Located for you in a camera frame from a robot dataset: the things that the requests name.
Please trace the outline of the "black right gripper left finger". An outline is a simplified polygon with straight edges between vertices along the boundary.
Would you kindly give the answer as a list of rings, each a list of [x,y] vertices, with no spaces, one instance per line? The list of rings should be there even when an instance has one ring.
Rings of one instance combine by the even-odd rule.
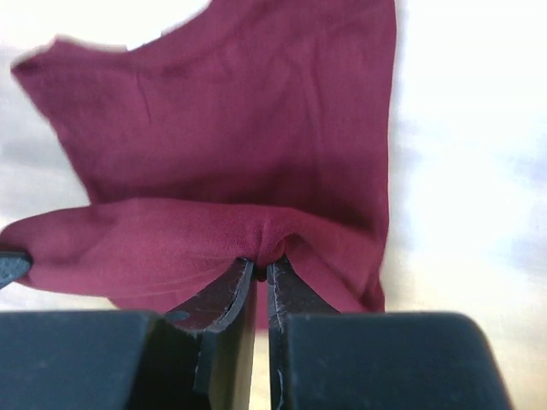
[[[165,314],[3,313],[4,409],[246,409],[254,265],[236,260]]]

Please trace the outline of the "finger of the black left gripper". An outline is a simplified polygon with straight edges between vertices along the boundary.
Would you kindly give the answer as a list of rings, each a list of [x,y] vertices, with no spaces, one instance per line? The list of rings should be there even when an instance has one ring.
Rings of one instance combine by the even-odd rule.
[[[25,276],[32,267],[32,257],[24,251],[2,250],[0,253],[0,288]]]

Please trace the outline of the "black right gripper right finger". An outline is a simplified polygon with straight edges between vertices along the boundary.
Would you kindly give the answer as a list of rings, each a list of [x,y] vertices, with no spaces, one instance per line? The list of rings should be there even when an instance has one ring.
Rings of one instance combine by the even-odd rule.
[[[267,269],[274,409],[510,409],[484,332],[459,313],[340,313],[282,258]]]

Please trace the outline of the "maroon t shirt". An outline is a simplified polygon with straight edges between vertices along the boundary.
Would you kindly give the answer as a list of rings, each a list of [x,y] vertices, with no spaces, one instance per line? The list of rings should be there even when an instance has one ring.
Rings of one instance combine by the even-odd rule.
[[[337,310],[383,311],[396,37],[392,1],[213,1],[135,50],[17,62],[90,200],[2,231],[21,282],[165,313],[286,256]]]

